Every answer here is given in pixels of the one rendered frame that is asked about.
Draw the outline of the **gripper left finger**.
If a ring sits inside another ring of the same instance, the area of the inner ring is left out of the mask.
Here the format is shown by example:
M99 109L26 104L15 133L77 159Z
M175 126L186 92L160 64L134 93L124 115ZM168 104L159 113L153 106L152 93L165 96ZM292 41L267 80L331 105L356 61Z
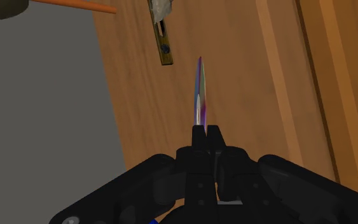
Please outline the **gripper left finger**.
M213 165L202 126L176 157L156 154L57 213L49 224L217 223Z

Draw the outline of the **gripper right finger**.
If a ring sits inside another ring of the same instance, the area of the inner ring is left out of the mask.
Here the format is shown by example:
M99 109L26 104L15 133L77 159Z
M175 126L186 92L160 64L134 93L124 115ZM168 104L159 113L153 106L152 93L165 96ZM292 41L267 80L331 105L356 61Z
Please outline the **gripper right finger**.
M219 198L240 199L252 224L358 224L356 191L276 155L253 161L227 146L216 125L208 126L207 140L219 154Z

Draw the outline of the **iridescent rainbow knife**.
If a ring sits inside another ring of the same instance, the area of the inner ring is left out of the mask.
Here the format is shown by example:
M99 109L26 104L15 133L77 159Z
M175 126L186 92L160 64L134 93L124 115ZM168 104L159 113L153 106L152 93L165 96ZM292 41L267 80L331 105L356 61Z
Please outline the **iridescent rainbow knife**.
M202 57L197 60L195 91L194 91L194 124L206 128L206 88L205 71Z

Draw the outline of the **wooden table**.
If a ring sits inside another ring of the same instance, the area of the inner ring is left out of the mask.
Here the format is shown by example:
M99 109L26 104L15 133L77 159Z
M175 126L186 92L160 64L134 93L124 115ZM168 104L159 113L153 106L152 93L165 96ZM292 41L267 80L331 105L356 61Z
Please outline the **wooden table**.
M207 122L358 192L358 0L173 0L163 66L147 0L92 0L127 169L189 145L196 63Z

